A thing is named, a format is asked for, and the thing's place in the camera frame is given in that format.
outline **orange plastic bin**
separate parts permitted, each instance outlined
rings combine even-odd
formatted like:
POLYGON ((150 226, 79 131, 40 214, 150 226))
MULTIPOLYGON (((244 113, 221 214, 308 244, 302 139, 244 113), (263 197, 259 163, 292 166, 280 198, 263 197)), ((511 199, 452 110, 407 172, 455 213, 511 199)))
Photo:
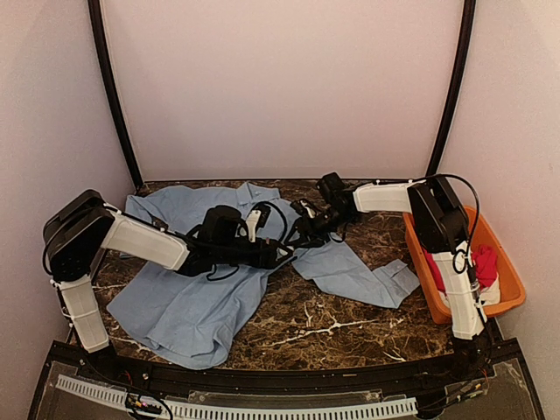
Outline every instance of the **orange plastic bin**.
MULTIPOLYGON (((473 227, 475 210, 469 206, 465 206, 467 215, 469 216, 469 229, 473 227)), ((430 272, 430 267, 426 262, 422 247, 418 241, 417 234, 414 231, 414 219, 412 214, 403 214, 404 223, 406 225, 406 243, 412 254, 412 261, 418 274, 418 279, 422 285, 423 294, 426 296, 428 306, 430 307, 431 317, 436 324, 450 324, 452 322, 452 313, 445 306, 439 297, 436 282, 430 272)), ((525 302, 525 289, 522 282, 515 272, 515 268, 509 261, 506 252, 501 247, 500 242, 488 226, 487 221, 479 217, 479 224, 476 227, 474 238, 472 240, 472 248, 476 249, 479 245, 490 245, 498 254, 498 274, 500 276, 500 302, 498 304, 489 304, 484 306, 484 312, 489 318, 497 317, 510 309, 520 306, 525 302)))

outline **marble table surface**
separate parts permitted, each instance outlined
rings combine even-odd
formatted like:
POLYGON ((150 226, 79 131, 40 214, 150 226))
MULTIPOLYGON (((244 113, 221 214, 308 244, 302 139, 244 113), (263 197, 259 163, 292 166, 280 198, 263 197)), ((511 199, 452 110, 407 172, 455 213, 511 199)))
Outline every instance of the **marble table surface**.
MULTIPOLYGON (((276 187, 283 198, 321 203, 311 180, 251 181, 276 187)), ((238 187, 242 181, 152 182, 139 195, 174 185, 238 187)), ((414 267, 399 213, 368 213, 348 228, 346 242, 370 268, 396 258, 414 267)), ((166 362, 136 343, 107 312, 107 304, 132 280, 144 261, 121 259, 109 251, 95 279, 101 315, 116 351, 147 361, 166 362)), ((267 292, 251 320, 235 336, 230 355, 217 368, 317 370, 416 361, 452 351, 451 326, 436 325, 418 287, 398 309, 383 309, 327 295, 291 266, 269 277, 267 292)))

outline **white backdrop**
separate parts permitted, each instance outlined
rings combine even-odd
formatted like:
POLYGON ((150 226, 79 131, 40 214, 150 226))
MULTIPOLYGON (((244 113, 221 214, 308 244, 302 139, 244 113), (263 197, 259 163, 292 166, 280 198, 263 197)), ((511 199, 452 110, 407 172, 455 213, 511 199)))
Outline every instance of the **white backdrop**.
MULTIPOLYGON (((479 2, 442 172, 472 182, 527 302, 500 317, 517 337, 546 418, 560 418, 560 2, 479 2)), ((472 203, 467 192, 461 195, 472 203)))
POLYGON ((423 174, 462 3, 105 0, 144 179, 423 174))
POLYGON ((43 226, 93 188, 134 192, 95 55, 88 2, 0 1, 0 418, 27 418, 68 321, 41 267, 43 226))

